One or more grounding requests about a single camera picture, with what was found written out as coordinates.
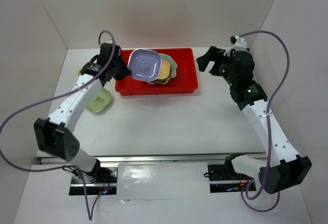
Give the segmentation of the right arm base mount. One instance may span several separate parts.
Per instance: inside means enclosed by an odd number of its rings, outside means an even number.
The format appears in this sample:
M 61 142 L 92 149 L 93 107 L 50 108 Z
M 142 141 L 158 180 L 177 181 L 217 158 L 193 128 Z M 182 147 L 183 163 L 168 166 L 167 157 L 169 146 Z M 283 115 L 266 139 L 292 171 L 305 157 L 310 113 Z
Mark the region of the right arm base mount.
M 210 193 L 240 192 L 250 178 L 243 174 L 230 174 L 224 165 L 208 165 L 204 177 L 209 180 Z

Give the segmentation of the green square plate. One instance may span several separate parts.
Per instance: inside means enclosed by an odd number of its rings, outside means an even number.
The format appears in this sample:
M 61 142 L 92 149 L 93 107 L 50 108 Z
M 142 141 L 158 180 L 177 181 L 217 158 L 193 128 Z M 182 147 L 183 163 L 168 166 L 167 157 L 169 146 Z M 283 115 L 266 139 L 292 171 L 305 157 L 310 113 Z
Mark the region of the green square plate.
M 103 88 L 87 105 L 87 110 L 92 113 L 101 112 L 111 103 L 112 98 L 112 94 L 107 89 Z

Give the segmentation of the purple square plate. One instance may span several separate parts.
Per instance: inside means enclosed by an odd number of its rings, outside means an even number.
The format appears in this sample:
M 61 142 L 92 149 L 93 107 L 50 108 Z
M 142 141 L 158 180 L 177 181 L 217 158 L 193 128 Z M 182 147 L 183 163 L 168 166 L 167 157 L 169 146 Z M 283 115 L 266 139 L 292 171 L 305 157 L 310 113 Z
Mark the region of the purple square plate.
M 131 77 L 142 82 L 152 82 L 160 73 L 161 57 L 159 53 L 148 49 L 135 49 L 129 56 L 128 69 Z

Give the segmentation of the large green scalloped bowl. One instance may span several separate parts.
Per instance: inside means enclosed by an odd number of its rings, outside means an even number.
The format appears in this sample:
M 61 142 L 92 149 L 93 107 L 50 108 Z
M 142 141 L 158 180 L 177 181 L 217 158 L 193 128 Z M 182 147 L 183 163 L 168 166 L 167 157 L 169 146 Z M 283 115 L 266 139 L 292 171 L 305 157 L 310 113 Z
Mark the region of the large green scalloped bowl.
M 165 59 L 165 60 L 167 60 L 170 63 L 170 65 L 171 65 L 170 76 L 164 82 L 157 82 L 155 80 L 153 80 L 151 82 L 148 82 L 148 84 L 150 84 L 150 85 L 154 85 L 154 84 L 162 84 L 162 85 L 165 85 L 165 84 L 167 84 L 169 82 L 170 79 L 175 78 L 176 75 L 177 75 L 177 67 L 178 67 L 178 65 L 175 62 L 175 60 L 171 56 L 169 56 L 167 54 L 160 53 L 159 55 L 161 57 L 161 61 L 163 59 Z

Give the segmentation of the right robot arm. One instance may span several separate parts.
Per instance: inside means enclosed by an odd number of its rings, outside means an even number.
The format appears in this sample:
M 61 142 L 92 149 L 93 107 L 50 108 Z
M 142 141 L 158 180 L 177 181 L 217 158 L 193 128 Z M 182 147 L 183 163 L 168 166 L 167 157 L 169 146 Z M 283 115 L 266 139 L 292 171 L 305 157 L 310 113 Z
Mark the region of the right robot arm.
M 196 61 L 201 72 L 209 62 L 214 63 L 209 73 L 221 76 L 228 83 L 231 98 L 252 124 L 267 155 L 266 163 L 243 153 L 229 155 L 224 162 L 225 176 L 229 179 L 240 174 L 251 177 L 268 194 L 301 184 L 312 162 L 292 146 L 276 120 L 265 91 L 254 80 L 252 55 L 248 51 L 226 51 L 211 46 Z

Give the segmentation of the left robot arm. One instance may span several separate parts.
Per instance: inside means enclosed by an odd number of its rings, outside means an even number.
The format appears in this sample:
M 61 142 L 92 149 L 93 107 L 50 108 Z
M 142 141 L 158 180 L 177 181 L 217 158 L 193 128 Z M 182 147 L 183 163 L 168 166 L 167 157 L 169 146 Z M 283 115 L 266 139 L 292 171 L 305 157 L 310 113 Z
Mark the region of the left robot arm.
M 73 132 L 80 116 L 104 85 L 111 79 L 121 80 L 131 73 L 122 58 L 120 46 L 101 44 L 100 53 L 81 69 L 74 93 L 46 119 L 39 118 L 34 123 L 39 150 L 78 167 L 89 182 L 98 182 L 108 176 L 110 170 L 101 167 L 98 159 L 80 148 Z

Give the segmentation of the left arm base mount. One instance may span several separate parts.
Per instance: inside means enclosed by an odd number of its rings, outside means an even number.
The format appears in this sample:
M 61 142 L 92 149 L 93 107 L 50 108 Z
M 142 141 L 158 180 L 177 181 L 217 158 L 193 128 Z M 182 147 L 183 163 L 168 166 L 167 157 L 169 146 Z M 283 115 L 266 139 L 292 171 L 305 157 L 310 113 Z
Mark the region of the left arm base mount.
M 77 169 L 74 169 L 73 166 L 64 166 L 63 170 L 71 173 L 69 195 L 84 195 L 83 180 L 80 177 Z M 86 190 L 88 196 L 96 196 L 99 193 L 101 193 L 102 195 L 116 195 L 118 165 L 109 165 L 107 167 L 107 172 L 104 175 L 100 176 L 99 179 L 93 179 L 86 173 L 83 173 L 83 175 L 86 183 Z

